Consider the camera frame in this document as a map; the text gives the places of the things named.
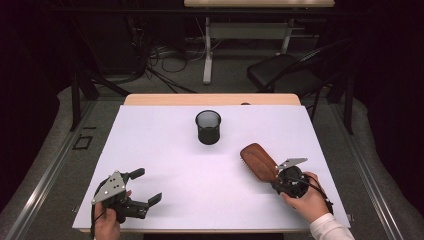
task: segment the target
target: dark background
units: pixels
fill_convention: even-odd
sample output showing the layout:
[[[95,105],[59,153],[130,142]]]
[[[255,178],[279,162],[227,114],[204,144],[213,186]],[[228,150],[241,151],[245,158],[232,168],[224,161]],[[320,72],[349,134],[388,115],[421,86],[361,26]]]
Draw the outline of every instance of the dark background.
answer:
[[[21,183],[52,126],[59,107],[56,95],[71,82],[73,65],[63,54],[66,46],[57,30],[66,27],[78,60],[95,72],[127,75],[140,67],[123,17],[87,15],[77,18],[78,25],[64,16],[51,21],[38,2],[7,1],[0,6],[0,209]],[[121,4],[117,0],[52,2],[112,8]],[[146,7],[183,7],[183,0],[140,3]],[[368,108],[382,163],[421,213],[423,6],[413,0],[337,0],[337,8],[372,11],[374,15],[352,21],[330,19],[320,39],[321,44],[345,36],[354,39],[349,61],[357,70],[355,97]],[[184,38],[197,31],[190,17],[152,19],[151,36],[176,49],[184,50]]]

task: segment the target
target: wire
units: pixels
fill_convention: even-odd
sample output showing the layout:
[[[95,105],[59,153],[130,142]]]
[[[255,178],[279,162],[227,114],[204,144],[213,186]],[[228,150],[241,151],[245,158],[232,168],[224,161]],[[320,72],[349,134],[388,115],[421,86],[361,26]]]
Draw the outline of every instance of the wire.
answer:
[[[186,59],[185,57],[183,57],[184,65],[183,65],[180,69],[178,69],[178,70],[174,70],[174,71],[167,70],[167,69],[165,69],[165,59],[167,59],[167,58],[162,59],[162,63],[161,63],[161,67],[162,67],[162,69],[163,69],[165,72],[168,72],[168,73],[178,73],[178,72],[183,71],[183,70],[187,67],[187,59]]]
[[[304,183],[304,184],[306,184],[306,185],[314,188],[315,190],[317,190],[321,194],[321,196],[324,198],[324,201],[325,201],[325,204],[327,205],[328,211],[331,214],[334,214],[333,213],[333,207],[332,207],[333,203],[330,201],[330,199],[328,199],[327,195],[324,193],[324,190],[322,189],[322,187],[319,184],[319,182],[315,178],[313,178],[313,177],[311,177],[309,175],[306,175],[306,176],[308,178],[311,178],[312,180],[314,180],[318,184],[318,187],[315,186],[315,185],[313,185],[313,184],[311,184],[311,183],[309,183],[309,182],[307,182],[307,181],[305,181],[305,180],[303,180],[303,179],[289,177],[289,176],[284,176],[284,178],[287,178],[287,179],[290,179],[290,180],[294,180],[294,181],[298,181],[298,182]]]
[[[106,210],[104,210],[96,219],[94,219],[94,221],[91,223],[92,225],[96,223],[96,221],[103,216],[106,213]]]
[[[177,93],[177,91],[173,88],[173,86],[174,87],[177,87],[177,88],[180,88],[180,89],[182,89],[182,90],[184,90],[186,92],[189,92],[189,93],[196,93],[195,91],[193,91],[193,90],[191,90],[189,88],[184,87],[183,85],[175,82],[172,79],[169,79],[168,77],[162,75],[161,73],[155,71],[154,69],[152,69],[150,67],[146,68],[146,70],[148,72],[150,72],[152,75],[155,75],[157,78],[159,78],[159,80],[161,80],[163,83],[165,83],[174,93]]]
[[[97,187],[97,189],[96,189],[96,191],[95,191],[95,193],[94,193],[94,196],[96,196],[96,194],[100,191],[100,188],[105,184],[107,182],[107,179],[105,179],[105,180],[103,180],[100,184],[99,184],[99,186]],[[95,228],[94,228],[94,225],[95,225],[95,223],[96,223],[96,221],[97,221],[97,219],[99,219],[99,217],[100,216],[102,216],[105,212],[106,212],[106,210],[105,211],[103,211],[103,213],[102,214],[100,214],[100,216],[98,216],[96,219],[94,219],[94,212],[95,212],[95,205],[92,205],[91,206],[91,227],[90,227],[90,236],[91,236],[91,238],[92,239],[94,239],[94,236],[95,236]]]

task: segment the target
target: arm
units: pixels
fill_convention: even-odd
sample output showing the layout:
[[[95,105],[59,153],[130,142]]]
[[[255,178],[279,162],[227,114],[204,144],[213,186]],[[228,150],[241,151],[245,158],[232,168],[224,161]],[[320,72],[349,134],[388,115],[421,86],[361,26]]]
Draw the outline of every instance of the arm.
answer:
[[[354,239],[347,227],[340,224],[336,218],[330,214],[324,214],[311,223],[312,236],[322,240],[348,240]]]
[[[313,173],[305,173],[310,176],[310,183],[319,187],[318,177]],[[348,228],[337,222],[329,212],[325,199],[314,188],[309,187],[308,191],[301,198],[291,198],[284,192],[280,194],[287,204],[297,209],[297,211],[311,223],[312,236],[320,240],[343,240],[354,239]]]

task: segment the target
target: desk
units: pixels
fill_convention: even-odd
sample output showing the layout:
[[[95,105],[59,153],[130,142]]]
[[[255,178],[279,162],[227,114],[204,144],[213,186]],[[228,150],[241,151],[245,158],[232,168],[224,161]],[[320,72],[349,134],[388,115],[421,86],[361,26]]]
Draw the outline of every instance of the desk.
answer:
[[[240,105],[245,102],[257,105]],[[222,117],[221,139],[212,146],[197,140],[194,118],[204,109]],[[242,162],[240,150],[252,142],[277,163],[307,157],[299,167],[320,176],[336,218],[349,226],[309,116],[295,95],[138,94],[129,95],[119,110],[73,228],[89,231],[90,201],[102,180],[114,170],[142,167],[146,174],[128,182],[132,199],[145,202],[162,192],[162,201],[146,219],[127,218],[122,231],[308,231],[309,224]]]
[[[333,7],[333,0],[185,0],[186,7],[203,8],[322,8]],[[203,83],[211,83],[211,38],[283,39],[281,53],[286,53],[293,30],[293,19],[287,23],[211,23],[206,17],[206,60]]]

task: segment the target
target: human hand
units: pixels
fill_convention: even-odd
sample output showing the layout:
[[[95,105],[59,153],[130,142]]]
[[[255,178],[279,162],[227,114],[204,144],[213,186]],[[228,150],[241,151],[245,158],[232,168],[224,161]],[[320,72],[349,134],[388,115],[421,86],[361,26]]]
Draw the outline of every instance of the human hand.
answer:
[[[116,221],[116,212],[111,208],[105,208],[102,202],[96,203],[94,207],[94,233],[96,240],[118,240],[121,234],[121,226]]]
[[[305,172],[304,174],[310,176],[310,184],[319,188],[318,176]],[[309,187],[308,191],[301,198],[291,198],[284,192],[281,192],[280,195],[283,197],[284,201],[287,204],[297,209],[297,211],[309,222],[312,223],[322,215],[329,213],[328,207],[325,203],[325,199],[322,194],[319,193],[316,189]]]

